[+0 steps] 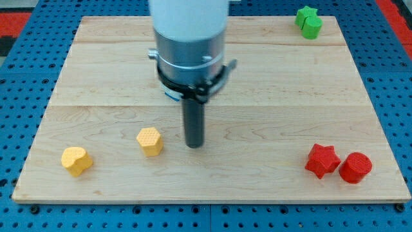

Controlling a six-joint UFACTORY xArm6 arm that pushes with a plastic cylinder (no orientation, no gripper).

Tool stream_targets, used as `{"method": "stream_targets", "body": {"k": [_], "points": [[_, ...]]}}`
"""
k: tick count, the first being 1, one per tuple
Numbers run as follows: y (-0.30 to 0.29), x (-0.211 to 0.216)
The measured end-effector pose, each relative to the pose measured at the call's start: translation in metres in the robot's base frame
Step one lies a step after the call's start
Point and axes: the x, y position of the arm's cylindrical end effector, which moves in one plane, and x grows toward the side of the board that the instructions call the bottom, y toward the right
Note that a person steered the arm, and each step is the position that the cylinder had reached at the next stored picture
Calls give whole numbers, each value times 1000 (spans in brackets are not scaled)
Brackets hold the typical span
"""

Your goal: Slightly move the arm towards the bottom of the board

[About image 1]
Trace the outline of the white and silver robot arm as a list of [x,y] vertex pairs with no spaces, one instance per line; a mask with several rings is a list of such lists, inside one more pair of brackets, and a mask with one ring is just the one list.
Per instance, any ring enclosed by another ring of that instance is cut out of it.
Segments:
[[161,87],[179,101],[183,92],[166,80],[196,87],[213,80],[224,60],[228,0],[149,0],[156,50],[149,56],[157,61]]

